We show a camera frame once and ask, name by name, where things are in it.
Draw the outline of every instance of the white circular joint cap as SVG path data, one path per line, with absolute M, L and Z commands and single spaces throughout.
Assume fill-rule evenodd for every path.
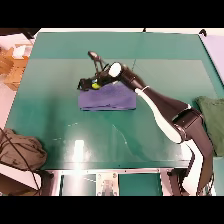
M 112 77 L 117 77 L 121 72 L 121 65 L 118 62 L 115 62 L 111 65 L 110 70 L 109 70 L 109 75 Z

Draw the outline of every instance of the green table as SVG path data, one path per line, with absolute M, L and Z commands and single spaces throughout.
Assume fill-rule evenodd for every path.
M 108 62 L 116 60 L 133 67 L 149 85 L 153 83 L 154 89 L 193 106 L 193 98 L 198 95 L 224 97 L 219 76 L 197 35 L 40 33 L 6 127 L 41 141 L 48 152 L 43 169 L 186 167 L 189 160 L 156 126 L 150 108 L 141 99 L 137 99 L 134 111 L 80 111 L 78 81 L 95 71 L 87 55 L 89 50 Z M 160 62 L 163 67 L 156 71 L 161 75 L 166 68 L 166 82 L 152 75 Z M 190 69 L 180 77 L 194 79 L 201 74 L 201 79 L 196 78 L 201 83 L 199 90 L 195 86 L 197 91 L 187 96 L 172 91 L 177 86 L 177 74 L 173 72 L 176 65 L 180 71 L 183 66 Z M 189 79 L 183 87 L 191 92 Z M 85 142 L 82 162 L 73 158 L 75 141 L 80 139 Z

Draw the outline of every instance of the blue cloth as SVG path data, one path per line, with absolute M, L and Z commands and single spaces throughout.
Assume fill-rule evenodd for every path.
M 99 90 L 80 91 L 81 110 L 130 110 L 136 108 L 136 93 L 123 83 L 108 84 Z

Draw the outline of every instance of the towel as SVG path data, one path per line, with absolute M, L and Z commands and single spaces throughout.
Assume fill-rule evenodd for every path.
M 130 110 L 136 108 L 136 93 L 123 83 L 108 84 L 99 90 L 80 91 L 81 110 Z
M 196 99 L 205 118 L 207 133 L 217 156 L 224 156 L 224 99 L 200 96 Z

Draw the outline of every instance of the metal bracket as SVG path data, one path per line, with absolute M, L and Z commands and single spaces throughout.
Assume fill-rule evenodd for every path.
M 96 196 L 119 196 L 118 173 L 98 173 Z

